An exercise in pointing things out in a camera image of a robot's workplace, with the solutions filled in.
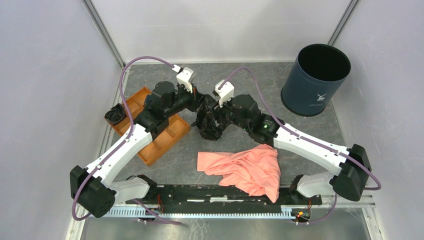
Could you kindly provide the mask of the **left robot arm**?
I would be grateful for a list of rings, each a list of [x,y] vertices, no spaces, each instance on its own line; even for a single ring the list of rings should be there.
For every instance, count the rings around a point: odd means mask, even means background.
[[[144,147],[152,143],[168,126],[169,118],[187,109],[196,112],[205,103],[206,94],[196,87],[189,91],[181,83],[161,81],[145,98],[136,118],[129,117],[130,126],[109,150],[86,167],[76,165],[70,171],[73,198],[72,217],[77,221],[76,207],[84,207],[96,218],[104,216],[114,204],[140,199],[153,203],[157,190],[142,177],[114,182],[117,174]]]

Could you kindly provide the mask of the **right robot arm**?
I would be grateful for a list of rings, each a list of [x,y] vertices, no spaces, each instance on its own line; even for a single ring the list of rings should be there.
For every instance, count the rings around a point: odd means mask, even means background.
[[[212,104],[211,114],[223,128],[235,125],[259,144],[295,153],[326,169],[323,173],[301,174],[295,178],[288,191],[289,199],[295,204],[302,204],[315,195],[332,193],[358,202],[366,190],[372,168],[361,145],[337,145],[303,133],[261,112],[249,94],[238,95],[223,104]]]

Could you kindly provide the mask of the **dark blue trash bin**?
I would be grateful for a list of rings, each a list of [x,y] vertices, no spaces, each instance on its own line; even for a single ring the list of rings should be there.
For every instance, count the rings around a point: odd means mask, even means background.
[[[323,43],[305,46],[298,53],[281,89],[283,105],[302,117],[317,116],[351,72],[348,56]]]

